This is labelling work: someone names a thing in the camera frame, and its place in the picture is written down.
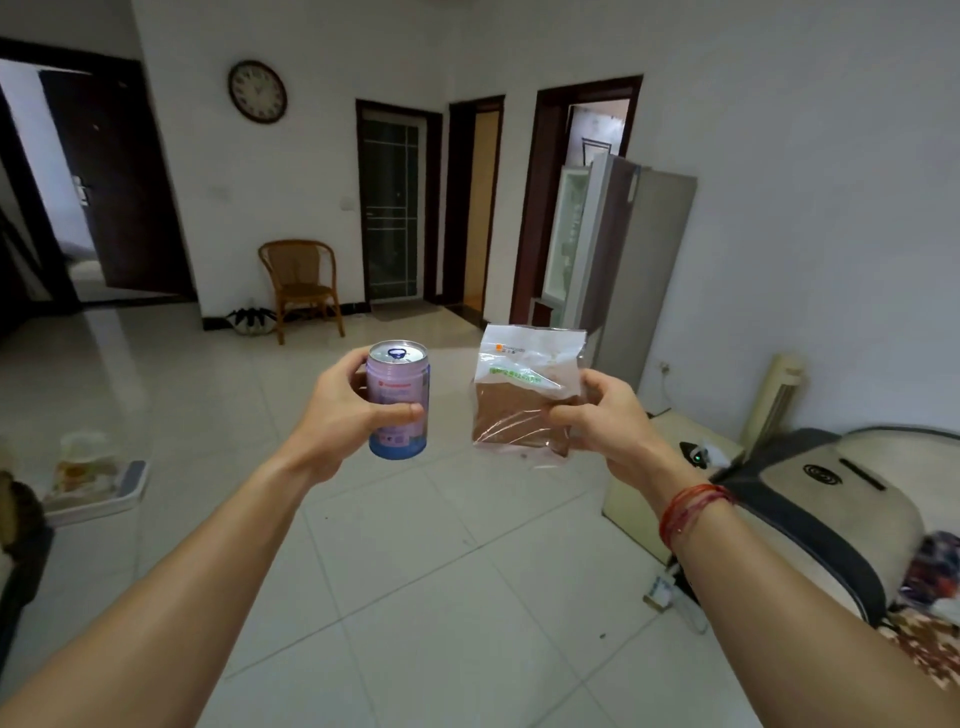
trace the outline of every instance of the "wrist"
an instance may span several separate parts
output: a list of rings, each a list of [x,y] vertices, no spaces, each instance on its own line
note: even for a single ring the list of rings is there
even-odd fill
[[[673,496],[706,481],[702,473],[666,443],[657,443],[645,449],[643,470],[649,483],[648,499],[657,518],[663,514]]]
[[[284,488],[300,497],[317,482],[313,468],[309,467],[303,458],[293,452],[280,448],[268,457],[257,469],[258,479],[266,482],[273,488]]]

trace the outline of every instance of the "purple can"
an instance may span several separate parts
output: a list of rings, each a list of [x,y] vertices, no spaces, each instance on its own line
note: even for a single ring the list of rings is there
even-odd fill
[[[426,413],[430,406],[430,360],[426,347],[413,341],[381,341],[367,359],[367,397],[377,404],[419,402],[423,417],[411,425],[381,427],[370,436],[374,455],[406,460],[426,447]]]

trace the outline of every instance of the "can lid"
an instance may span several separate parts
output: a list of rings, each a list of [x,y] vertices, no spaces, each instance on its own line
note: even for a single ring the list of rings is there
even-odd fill
[[[426,348],[413,341],[381,341],[370,348],[370,358],[384,364],[413,364],[426,358]]]

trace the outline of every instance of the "dark doorway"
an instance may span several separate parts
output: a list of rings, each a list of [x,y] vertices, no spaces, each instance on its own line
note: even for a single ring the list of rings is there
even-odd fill
[[[523,219],[516,252],[511,324],[527,324],[530,321],[533,299],[542,291],[561,169],[569,154],[570,125],[574,118],[571,108],[626,99],[628,107],[622,138],[618,149],[610,148],[611,154],[625,157],[642,81],[642,76],[628,76],[546,88],[538,92],[523,199]],[[586,157],[590,152],[586,144],[582,154]]]
[[[503,102],[493,96],[450,105],[442,301],[478,326],[487,299]]]
[[[56,310],[195,300],[140,63],[5,39],[0,59],[0,160]]]
[[[366,300],[435,302],[444,116],[362,100],[356,112]]]

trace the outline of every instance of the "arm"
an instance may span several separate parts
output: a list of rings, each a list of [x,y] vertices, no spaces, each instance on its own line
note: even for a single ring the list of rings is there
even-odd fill
[[[367,350],[317,381],[300,424],[239,490],[0,708],[6,728],[190,726],[310,487],[370,433],[423,415],[353,388]]]
[[[558,406],[584,446],[659,516],[702,481],[654,430],[628,384],[585,370],[598,404]],[[684,573],[764,725],[955,726],[960,705],[909,658],[786,563],[726,501],[674,540]]]

